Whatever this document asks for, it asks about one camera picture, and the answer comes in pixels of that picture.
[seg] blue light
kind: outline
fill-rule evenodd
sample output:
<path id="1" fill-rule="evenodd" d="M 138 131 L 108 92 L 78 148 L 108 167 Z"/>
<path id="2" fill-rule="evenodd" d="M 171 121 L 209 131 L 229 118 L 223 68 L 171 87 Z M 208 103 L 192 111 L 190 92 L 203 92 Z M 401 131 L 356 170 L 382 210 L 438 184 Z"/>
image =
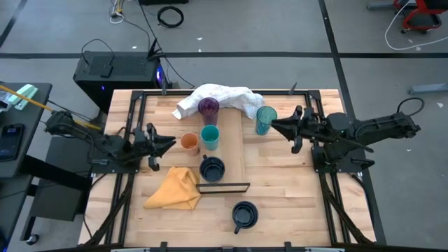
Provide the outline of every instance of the blue light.
<path id="1" fill-rule="evenodd" d="M 159 66 L 157 68 L 157 71 L 155 72 L 155 77 L 157 78 L 159 84 L 162 84 L 162 76 L 163 76 L 163 69 L 161 66 Z"/>

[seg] black computer tower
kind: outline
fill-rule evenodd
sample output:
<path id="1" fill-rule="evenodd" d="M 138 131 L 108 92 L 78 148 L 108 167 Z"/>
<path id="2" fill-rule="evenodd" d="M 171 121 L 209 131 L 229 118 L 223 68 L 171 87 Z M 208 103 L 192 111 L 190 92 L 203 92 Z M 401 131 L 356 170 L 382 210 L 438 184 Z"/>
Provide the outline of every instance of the black computer tower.
<path id="1" fill-rule="evenodd" d="M 73 80 L 98 105 L 109 113 L 114 90 L 170 88 L 159 59 L 148 60 L 147 52 L 84 52 Z M 112 70 L 104 77 L 108 65 Z"/>

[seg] orange cup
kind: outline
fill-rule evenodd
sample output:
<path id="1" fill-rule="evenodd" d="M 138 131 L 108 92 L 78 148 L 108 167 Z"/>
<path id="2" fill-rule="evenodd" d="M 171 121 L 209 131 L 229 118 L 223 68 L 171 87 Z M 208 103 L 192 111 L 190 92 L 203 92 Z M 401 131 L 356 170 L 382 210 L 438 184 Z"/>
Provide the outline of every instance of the orange cup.
<path id="1" fill-rule="evenodd" d="M 199 139 L 196 134 L 184 134 L 181 137 L 181 145 L 189 156 L 193 157 L 199 154 Z"/>

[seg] yellow cable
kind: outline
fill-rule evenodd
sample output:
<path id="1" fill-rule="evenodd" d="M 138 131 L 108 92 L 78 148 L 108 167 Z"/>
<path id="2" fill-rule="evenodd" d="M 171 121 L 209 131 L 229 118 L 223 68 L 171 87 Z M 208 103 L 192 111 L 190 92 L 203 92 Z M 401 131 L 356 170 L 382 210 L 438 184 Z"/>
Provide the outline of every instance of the yellow cable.
<path id="1" fill-rule="evenodd" d="M 16 93 L 15 91 L 13 91 L 13 90 L 11 90 L 11 89 L 9 89 L 9 88 L 3 86 L 3 85 L 0 85 L 0 89 L 2 89 L 2 90 L 4 90 L 4 91 L 7 91 L 8 93 L 13 94 L 13 95 L 15 95 L 15 96 L 17 96 L 17 97 L 19 97 L 19 98 L 21 98 L 21 99 L 24 99 L 25 101 L 30 102 L 30 103 L 32 103 L 32 104 L 34 104 L 34 105 L 36 105 L 36 106 L 39 106 L 39 107 L 41 107 L 42 109 L 46 109 L 46 110 L 48 110 L 48 111 L 53 111 L 53 109 L 50 108 L 49 106 L 43 105 L 42 103 L 39 103 L 39 102 L 37 102 L 37 101 L 34 101 L 33 99 L 30 99 L 30 98 L 28 98 L 28 97 L 26 97 L 26 96 L 23 96 L 23 95 L 21 95 L 21 94 L 18 94 L 18 93 Z M 92 129 L 95 129 L 95 130 L 101 130 L 101 127 L 98 127 L 98 126 L 96 126 L 96 125 L 92 125 L 92 124 L 90 124 L 90 123 L 88 123 L 88 122 L 83 122 L 83 121 L 75 120 L 75 123 L 78 123 L 79 125 L 83 125 L 83 126 L 86 126 L 86 127 L 90 127 L 90 128 L 92 128 Z"/>
<path id="2" fill-rule="evenodd" d="M 34 105 L 36 105 L 36 106 L 40 106 L 42 109 L 46 109 L 46 110 L 48 110 L 48 111 L 53 111 L 53 109 L 50 108 L 49 106 L 45 106 L 45 105 L 43 105 L 43 104 L 41 104 L 41 103 L 38 103 L 37 101 L 34 101 L 34 100 L 32 100 L 32 99 L 30 99 L 30 98 L 28 98 L 28 97 L 25 97 L 25 96 L 23 96 L 23 95 L 21 95 L 21 94 L 18 94 L 18 93 L 16 93 L 16 92 L 10 90 L 9 88 L 7 88 L 7 87 L 5 87 L 5 86 L 3 86 L 3 85 L 0 85 L 0 89 L 5 90 L 5 91 L 7 91 L 8 93 L 13 94 L 13 95 L 15 95 L 15 96 L 17 96 L 17 97 L 19 97 L 19 98 L 22 98 L 22 99 L 24 99 L 25 101 L 31 102 L 32 104 L 34 104 Z"/>

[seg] red chair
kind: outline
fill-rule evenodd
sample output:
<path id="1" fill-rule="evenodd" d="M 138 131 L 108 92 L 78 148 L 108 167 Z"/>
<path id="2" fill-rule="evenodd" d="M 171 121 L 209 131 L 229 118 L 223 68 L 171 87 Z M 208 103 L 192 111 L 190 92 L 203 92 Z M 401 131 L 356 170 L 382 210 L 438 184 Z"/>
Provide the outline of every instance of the red chair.
<path id="1" fill-rule="evenodd" d="M 415 2 L 416 4 L 406 6 L 402 11 L 405 19 L 401 33 L 418 30 L 425 34 L 428 30 L 437 29 L 442 25 L 438 14 L 448 10 L 448 0 L 415 0 Z M 393 5 L 400 10 L 404 6 L 403 0 L 395 0 Z"/>

